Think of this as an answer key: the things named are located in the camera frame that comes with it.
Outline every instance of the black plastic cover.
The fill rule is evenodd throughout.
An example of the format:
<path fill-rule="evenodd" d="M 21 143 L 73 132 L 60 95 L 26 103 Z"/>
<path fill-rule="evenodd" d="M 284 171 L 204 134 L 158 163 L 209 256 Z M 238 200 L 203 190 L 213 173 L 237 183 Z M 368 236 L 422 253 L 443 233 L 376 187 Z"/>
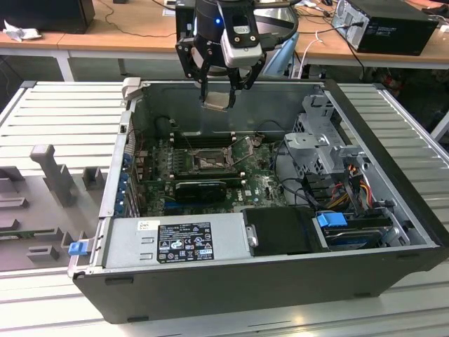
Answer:
<path fill-rule="evenodd" d="M 255 229 L 252 256 L 305 254 L 321 251 L 310 209 L 264 207 L 243 210 L 245 226 Z"/>

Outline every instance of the white tissue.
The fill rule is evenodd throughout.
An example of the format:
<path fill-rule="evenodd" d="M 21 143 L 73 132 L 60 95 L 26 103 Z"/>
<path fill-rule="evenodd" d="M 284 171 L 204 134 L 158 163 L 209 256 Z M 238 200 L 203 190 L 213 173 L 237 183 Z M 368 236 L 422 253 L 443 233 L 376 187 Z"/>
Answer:
<path fill-rule="evenodd" d="M 9 23 L 5 22 L 5 29 L 3 29 L 3 33 L 8 35 L 11 39 L 22 42 L 22 40 L 32 40 L 32 39 L 38 39 L 39 37 L 42 37 L 42 35 L 39 34 L 37 29 L 34 28 L 17 28 Z"/>

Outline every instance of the computer tower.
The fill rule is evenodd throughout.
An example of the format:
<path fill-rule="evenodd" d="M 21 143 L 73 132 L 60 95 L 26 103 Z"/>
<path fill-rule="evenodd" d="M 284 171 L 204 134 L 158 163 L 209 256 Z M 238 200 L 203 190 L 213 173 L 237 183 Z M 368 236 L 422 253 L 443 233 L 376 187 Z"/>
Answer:
<path fill-rule="evenodd" d="M 351 26 L 362 22 L 361 27 Z M 339 0 L 333 27 L 359 53 L 420 55 L 438 21 L 399 0 Z"/>
<path fill-rule="evenodd" d="M 20 28 L 84 34 L 95 16 L 92 0 L 3 0 L 0 23 Z"/>

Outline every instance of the power supply label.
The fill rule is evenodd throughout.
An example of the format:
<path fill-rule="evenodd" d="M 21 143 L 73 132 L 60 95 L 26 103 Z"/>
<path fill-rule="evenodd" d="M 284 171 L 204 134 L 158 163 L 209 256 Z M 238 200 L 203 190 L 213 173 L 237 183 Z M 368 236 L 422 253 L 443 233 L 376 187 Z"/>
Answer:
<path fill-rule="evenodd" d="M 157 241 L 159 263 L 213 260 L 210 223 L 160 225 Z"/>

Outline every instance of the desk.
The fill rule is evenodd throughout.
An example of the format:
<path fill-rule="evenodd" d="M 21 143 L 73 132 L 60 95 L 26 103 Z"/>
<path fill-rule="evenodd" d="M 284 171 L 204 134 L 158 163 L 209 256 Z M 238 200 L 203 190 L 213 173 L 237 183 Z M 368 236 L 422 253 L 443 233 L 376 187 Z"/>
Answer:
<path fill-rule="evenodd" d="M 132 0 L 129 4 L 113 4 L 101 0 L 115 10 L 109 21 L 122 30 L 137 34 L 169 35 L 175 33 L 175 18 L 163 17 L 162 7 L 150 0 Z M 100 0 L 93 0 L 95 19 L 86 34 L 44 32 L 44 38 L 22 43 L 0 36 L 0 53 L 4 55 L 50 56 L 56 58 L 65 81 L 74 81 L 70 58 L 159 59 L 177 60 L 175 35 L 169 37 L 137 37 L 120 32 L 105 22 L 111 11 Z M 328 29 L 320 18 L 300 18 L 301 32 Z M 351 65 L 358 63 L 337 32 L 320 35 L 323 44 L 315 43 L 307 53 L 307 64 Z M 313 34 L 301 34 L 296 51 L 302 56 Z M 358 54 L 367 67 L 402 67 L 422 69 L 449 68 L 449 34 L 435 31 L 421 56 Z"/>

